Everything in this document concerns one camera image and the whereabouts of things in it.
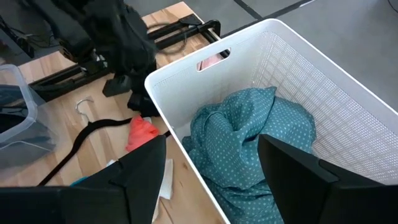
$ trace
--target teal polka dot fabric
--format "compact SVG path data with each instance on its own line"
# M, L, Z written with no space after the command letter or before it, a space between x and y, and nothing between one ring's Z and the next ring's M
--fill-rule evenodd
M312 151L312 115L276 97L275 91L276 87L245 89L201 108L192 120L191 136L182 140L231 223L283 223L261 169L259 134Z

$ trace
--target metal hook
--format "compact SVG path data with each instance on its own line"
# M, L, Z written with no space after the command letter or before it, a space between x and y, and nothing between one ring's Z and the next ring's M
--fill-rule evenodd
M83 112L81 112L81 111L79 110L79 105L80 105L80 103L82 103L82 102L84 102L84 101L90 101L90 102L94 103L94 100L91 100L91 99L88 99L88 98L82 99L82 100L80 100L79 102L77 102L75 109L76 109L76 111L77 111L78 114L85 116L86 119L87 119L87 121L90 122L90 119L88 118L87 114L85 114L85 113L83 113Z

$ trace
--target red fabric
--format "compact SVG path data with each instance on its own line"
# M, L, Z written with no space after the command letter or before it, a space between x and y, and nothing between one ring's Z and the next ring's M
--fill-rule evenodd
M131 152L159 135L159 130L150 122L136 116L130 122L130 134L126 150Z

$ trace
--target wooden surface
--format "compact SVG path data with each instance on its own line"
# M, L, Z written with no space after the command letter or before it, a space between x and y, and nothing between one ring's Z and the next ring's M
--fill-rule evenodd
M183 2L143 17L148 26L158 22L175 22L179 18L192 14L193 11ZM167 65L203 46L208 42L201 36L189 38L187 47L177 55L157 55L158 67ZM170 49L179 48L178 44ZM28 82L51 75L73 65L59 52L20 66ZM127 109L129 93L106 98L102 94L105 81L112 75L81 87L67 95L51 101L46 106L51 109L49 119L61 132L61 141L57 150L43 159L8 178L0 181L0 186L35 186L37 185L69 152L77 134L86 126L85 118L75 111L77 101L89 98L94 103L80 105L80 111L87 113L91 121L98 119L122 120L137 113ZM161 118L152 118L152 122L166 132ZM94 132L82 145L81 149L68 164L49 182L48 185L70 185L72 182L98 172L106 167L109 160L125 155L125 145L129 133L128 125L116 128L104 128ZM198 177L189 167L181 149L171 137L167 140L167 157L174 160L173 197L170 201L161 200L160 217L156 223L224 223L221 215L213 205Z

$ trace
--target basket handle hole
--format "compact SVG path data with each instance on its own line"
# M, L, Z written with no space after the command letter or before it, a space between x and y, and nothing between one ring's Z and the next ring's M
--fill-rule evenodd
M197 63L197 71L201 72L206 70L207 68L210 68L217 63L222 62L223 60L227 59L231 53L231 49L228 48L226 50L223 50L222 52L218 52L217 54L214 54L203 61Z

